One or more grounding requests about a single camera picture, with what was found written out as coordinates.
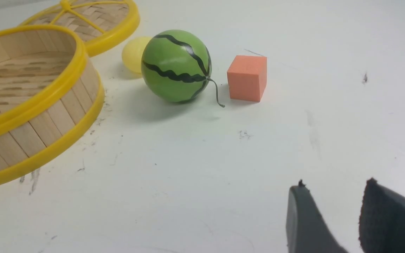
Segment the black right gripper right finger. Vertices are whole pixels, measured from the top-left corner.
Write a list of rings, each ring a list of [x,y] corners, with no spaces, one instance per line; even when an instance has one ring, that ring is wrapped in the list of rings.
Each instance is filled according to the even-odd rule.
[[[365,253],[405,253],[405,197],[373,178],[364,190],[359,241]]]

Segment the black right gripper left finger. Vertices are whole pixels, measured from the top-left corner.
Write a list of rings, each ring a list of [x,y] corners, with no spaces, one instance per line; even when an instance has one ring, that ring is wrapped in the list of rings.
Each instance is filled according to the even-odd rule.
[[[302,180],[288,192],[286,217],[289,253],[346,253],[325,223]]]

